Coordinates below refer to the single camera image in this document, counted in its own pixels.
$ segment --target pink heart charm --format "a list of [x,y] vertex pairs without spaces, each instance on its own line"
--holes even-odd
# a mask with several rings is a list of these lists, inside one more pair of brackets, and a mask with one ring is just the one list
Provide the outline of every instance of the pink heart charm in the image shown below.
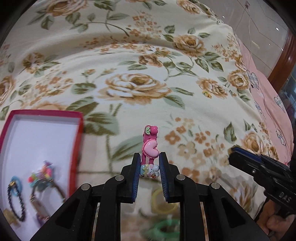
[[142,152],[149,158],[157,158],[159,156],[159,151],[156,149],[157,141],[150,139],[146,141],[142,147]]

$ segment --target blue gripper pad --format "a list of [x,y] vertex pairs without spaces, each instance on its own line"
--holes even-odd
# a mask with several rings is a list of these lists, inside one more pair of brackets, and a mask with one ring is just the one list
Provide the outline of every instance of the blue gripper pad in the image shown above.
[[247,150],[244,150],[242,148],[239,148],[239,147],[234,147],[232,148],[232,151],[237,151],[243,155],[246,155],[247,157],[249,158],[252,158],[253,160],[257,161],[257,162],[262,162],[261,161],[261,157],[259,155],[255,155]]
[[140,178],[140,168],[141,168],[141,156],[138,154],[137,166],[135,170],[135,176],[133,178],[133,192],[132,201],[135,202],[138,194],[139,178]]
[[160,170],[160,178],[161,178],[161,185],[163,187],[163,195],[165,197],[165,201],[167,202],[169,200],[168,196],[168,180],[165,173],[165,168],[163,165],[163,155],[160,153],[159,155],[159,170]]

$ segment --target pink hair clip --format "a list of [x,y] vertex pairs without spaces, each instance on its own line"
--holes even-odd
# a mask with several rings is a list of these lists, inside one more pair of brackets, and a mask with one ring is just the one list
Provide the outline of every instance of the pink hair clip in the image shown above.
[[[140,175],[142,177],[156,178],[159,176],[159,166],[154,165],[154,159],[159,156],[157,147],[157,126],[145,126],[143,133],[143,146],[141,156],[141,170]],[[146,164],[146,157],[149,158],[148,164]]]

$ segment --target rose pattern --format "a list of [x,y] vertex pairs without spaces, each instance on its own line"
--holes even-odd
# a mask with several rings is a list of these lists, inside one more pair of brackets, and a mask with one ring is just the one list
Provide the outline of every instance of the rose pattern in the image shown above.
[[15,82],[15,79],[11,75],[5,76],[0,82],[0,105],[4,103],[15,88]]
[[265,154],[266,146],[260,136],[253,129],[247,131],[241,138],[242,147],[249,149],[255,154]]
[[247,71],[244,62],[242,61],[242,55],[240,54],[238,57],[235,57],[235,66],[243,71]]
[[219,85],[215,80],[200,78],[196,83],[203,91],[208,91],[218,98],[225,99],[228,96],[223,86]]
[[51,0],[46,12],[56,16],[66,16],[88,6],[87,0]]
[[145,54],[139,56],[139,63],[143,65],[152,65],[155,67],[162,67],[162,63],[157,59],[155,54]]
[[198,6],[188,0],[177,0],[177,4],[190,14],[200,13]]
[[58,102],[49,102],[49,101],[44,101],[42,103],[39,103],[38,105],[35,105],[32,107],[32,109],[36,110],[65,110],[67,106],[62,105]]
[[206,51],[204,42],[195,35],[178,35],[173,39],[176,48],[190,57],[199,57]]
[[148,104],[171,92],[166,83],[161,83],[146,74],[117,74],[106,79],[108,87],[101,89],[100,98],[124,100],[130,104]]
[[41,53],[30,53],[22,61],[25,70],[30,74],[33,74],[43,63],[44,55]]
[[238,69],[230,72],[227,77],[229,83],[238,90],[246,90],[249,88],[249,78],[246,71]]

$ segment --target green leaf charm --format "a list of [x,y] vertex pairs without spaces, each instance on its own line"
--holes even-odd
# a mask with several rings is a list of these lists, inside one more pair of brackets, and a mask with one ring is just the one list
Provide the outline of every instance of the green leaf charm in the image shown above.
[[167,34],[173,34],[175,32],[175,25],[168,25],[164,29]]
[[54,17],[49,15],[45,19],[43,19],[43,21],[41,22],[41,28],[49,30],[50,27],[53,25],[53,23],[54,23]]
[[116,14],[111,15],[108,18],[108,20],[121,20],[121,19],[124,19],[124,18],[127,18],[127,17],[129,17],[129,15],[124,14],[124,13],[116,13]]
[[183,100],[177,95],[167,95],[164,97],[164,101],[171,106],[185,110],[185,104]]
[[92,112],[99,103],[94,101],[92,96],[77,100],[69,105],[66,110],[81,112],[84,116]]
[[191,28],[187,32],[188,34],[195,34],[195,28]]
[[227,127],[224,128],[223,134],[224,134],[225,140],[231,144],[233,144],[237,140],[237,137],[235,136],[234,128],[231,122]]
[[115,116],[107,112],[93,112],[84,116],[84,131],[86,134],[118,135],[119,126]]
[[79,83],[72,85],[71,92],[74,94],[85,94],[96,88],[94,83]]
[[135,136],[121,142],[116,148],[111,157],[112,161],[121,161],[130,159],[135,152],[141,152],[143,145],[143,136]]
[[184,89],[181,89],[181,88],[178,88],[178,87],[172,87],[170,88],[172,91],[174,92],[178,92],[178,93],[181,93],[181,94],[184,94],[184,95],[190,95],[190,96],[193,96],[193,92],[189,92],[187,90],[184,90]]
[[3,109],[0,111],[0,120],[2,120],[2,121],[5,120],[8,110],[9,110],[9,105],[3,107]]
[[146,133],[147,135],[150,135],[150,127],[149,127],[149,126],[146,127],[146,129],[145,129],[145,133]]

